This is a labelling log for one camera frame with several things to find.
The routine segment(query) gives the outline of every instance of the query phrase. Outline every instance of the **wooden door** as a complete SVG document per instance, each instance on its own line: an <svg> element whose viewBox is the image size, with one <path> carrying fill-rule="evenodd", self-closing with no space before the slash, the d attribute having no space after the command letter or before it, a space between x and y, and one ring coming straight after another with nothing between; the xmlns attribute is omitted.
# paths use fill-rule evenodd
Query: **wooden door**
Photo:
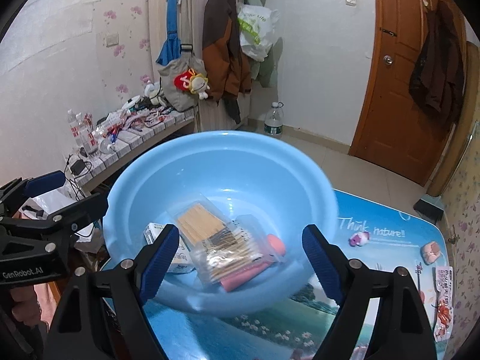
<svg viewBox="0 0 480 360"><path fill-rule="evenodd" d="M454 13L463 44L463 16L453 0L443 1ZM410 76L428 31L426 12L435 10L437 2L377 0L370 90L350 150L421 185L435 168L451 128L426 116L409 95Z"/></svg>

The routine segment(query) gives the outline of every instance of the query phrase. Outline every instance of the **small box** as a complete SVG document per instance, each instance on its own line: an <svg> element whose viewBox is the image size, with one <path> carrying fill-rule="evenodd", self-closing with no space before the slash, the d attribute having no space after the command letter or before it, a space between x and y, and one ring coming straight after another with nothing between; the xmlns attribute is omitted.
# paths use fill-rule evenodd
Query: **small box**
<svg viewBox="0 0 480 360"><path fill-rule="evenodd" d="M149 223L146 227L145 231L145 238L147 240L147 244L151 245L155 242L157 237L160 235L162 230L165 228L166 225L159 225L157 223ZM187 274L190 273L195 269L195 266L190 258L190 253L183 242L182 237L180 237L180 242L178 244L177 253L175 253L175 257L170 264L169 270L167 272L174 273L174 274Z"/></svg>

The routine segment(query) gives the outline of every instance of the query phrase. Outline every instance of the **light switch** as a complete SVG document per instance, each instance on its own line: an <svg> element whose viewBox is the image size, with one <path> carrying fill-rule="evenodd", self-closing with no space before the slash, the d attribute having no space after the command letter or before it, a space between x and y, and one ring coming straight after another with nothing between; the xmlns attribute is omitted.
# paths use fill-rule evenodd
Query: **light switch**
<svg viewBox="0 0 480 360"><path fill-rule="evenodd" d="M352 7L357 6L357 0L345 0L345 4L350 5Z"/></svg>
<svg viewBox="0 0 480 360"><path fill-rule="evenodd" d="M106 36L106 46L111 47L111 46L116 46L119 44L119 35L116 34L108 34Z"/></svg>

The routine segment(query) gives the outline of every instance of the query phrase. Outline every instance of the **dark brown coat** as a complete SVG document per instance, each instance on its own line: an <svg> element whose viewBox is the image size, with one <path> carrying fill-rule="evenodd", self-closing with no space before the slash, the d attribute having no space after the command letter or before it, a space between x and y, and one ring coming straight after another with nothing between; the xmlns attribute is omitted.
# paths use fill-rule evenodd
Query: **dark brown coat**
<svg viewBox="0 0 480 360"><path fill-rule="evenodd" d="M203 61L209 99L223 98L230 117L240 123L239 92L251 90L250 65L240 48L235 0L208 0L203 20Z"/></svg>
<svg viewBox="0 0 480 360"><path fill-rule="evenodd" d="M409 93L441 123L458 120L463 105L463 62L453 13L439 1L427 13L428 35L410 78Z"/></svg>

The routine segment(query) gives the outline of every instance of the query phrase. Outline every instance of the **blue tablecloth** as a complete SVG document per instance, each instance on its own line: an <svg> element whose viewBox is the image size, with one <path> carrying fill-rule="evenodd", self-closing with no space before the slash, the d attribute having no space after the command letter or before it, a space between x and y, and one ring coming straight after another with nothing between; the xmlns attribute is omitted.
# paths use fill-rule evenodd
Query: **blue tablecloth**
<svg viewBox="0 0 480 360"><path fill-rule="evenodd" d="M425 309L434 324L436 292L433 269L447 266L445 241L431 223L359 198L336 191L339 206L338 231L334 243L350 258L362 260L373 269L393 271L406 267L425 294ZM351 247L349 238L367 231L369 242ZM420 248L435 241L442 256L426 266ZM422 264L423 272L416 273ZM109 264L104 269L113 268ZM375 321L378 300L370 302L367 316L352 360L363 359ZM337 305L313 276L290 299L251 315L218 319L185 314L156 302L145 305L145 313L159 342L171 360L288 360L311 359L326 336ZM443 358L446 341L437 343L437 357Z"/></svg>

